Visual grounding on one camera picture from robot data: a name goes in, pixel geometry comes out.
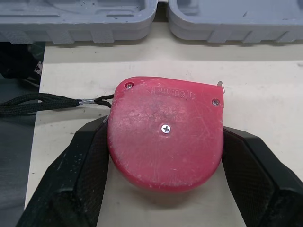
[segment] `dark floor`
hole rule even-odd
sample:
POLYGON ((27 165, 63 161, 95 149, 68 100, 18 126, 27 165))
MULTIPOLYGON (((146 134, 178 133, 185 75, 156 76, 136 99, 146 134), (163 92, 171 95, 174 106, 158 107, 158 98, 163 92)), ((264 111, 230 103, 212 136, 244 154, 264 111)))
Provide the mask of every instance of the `dark floor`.
MULTIPOLYGON (((29 92, 0 75, 0 103, 29 92)), ((25 203, 36 115, 0 118, 0 226, 14 227, 25 203)))

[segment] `screw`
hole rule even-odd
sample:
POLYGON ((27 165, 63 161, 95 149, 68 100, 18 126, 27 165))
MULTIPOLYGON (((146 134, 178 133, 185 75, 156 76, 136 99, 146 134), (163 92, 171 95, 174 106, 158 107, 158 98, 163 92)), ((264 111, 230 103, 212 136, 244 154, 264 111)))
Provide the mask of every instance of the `screw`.
POLYGON ((126 85, 126 88, 127 88, 127 89, 130 89, 130 88, 132 88, 132 87, 133 87, 132 84, 127 84, 127 85, 126 85))
POLYGON ((220 104, 220 102, 219 102, 218 99, 214 99, 214 100, 212 101, 212 104, 213 104, 213 106, 218 106, 218 105, 220 104))
POLYGON ((170 126, 167 124, 164 124, 164 125, 162 125, 161 130, 165 134, 170 133, 170 126))

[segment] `white table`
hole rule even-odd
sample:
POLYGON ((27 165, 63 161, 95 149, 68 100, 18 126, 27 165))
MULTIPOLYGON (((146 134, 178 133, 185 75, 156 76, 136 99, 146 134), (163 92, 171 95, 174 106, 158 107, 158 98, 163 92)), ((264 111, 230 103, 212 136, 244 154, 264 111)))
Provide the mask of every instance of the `white table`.
MULTIPOLYGON (((153 23, 140 41, 48 44, 40 92, 72 98, 112 94, 132 76, 157 76, 225 85, 225 126, 260 136, 303 180, 303 43, 241 46, 182 41, 167 23, 153 23)), ((28 203, 46 168, 85 123, 109 114, 89 105, 37 114, 28 203)), ((156 194, 130 185, 110 164, 98 226, 244 227, 222 165, 185 194, 156 194)))

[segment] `gray plastic case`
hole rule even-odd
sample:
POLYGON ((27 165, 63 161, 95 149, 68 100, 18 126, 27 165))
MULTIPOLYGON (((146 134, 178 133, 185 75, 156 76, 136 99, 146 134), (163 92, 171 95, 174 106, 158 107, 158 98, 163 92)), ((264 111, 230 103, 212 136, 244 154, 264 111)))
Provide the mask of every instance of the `gray plastic case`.
POLYGON ((186 40, 303 39, 303 0, 169 0, 169 26, 186 40))
POLYGON ((112 43, 148 35, 157 0, 0 0, 0 42, 112 43))

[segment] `small screw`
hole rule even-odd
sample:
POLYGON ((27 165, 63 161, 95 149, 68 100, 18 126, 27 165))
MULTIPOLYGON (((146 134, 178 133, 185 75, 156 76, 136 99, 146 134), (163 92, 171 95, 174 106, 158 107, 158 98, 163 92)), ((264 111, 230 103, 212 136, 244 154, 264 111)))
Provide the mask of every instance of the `small screw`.
POLYGON ((214 99, 214 100, 212 101, 212 104, 213 104, 213 106, 218 106, 218 105, 220 104, 220 102, 219 102, 218 99, 214 99))
POLYGON ((170 126, 167 124, 162 125, 161 131, 165 134, 170 133, 170 126))

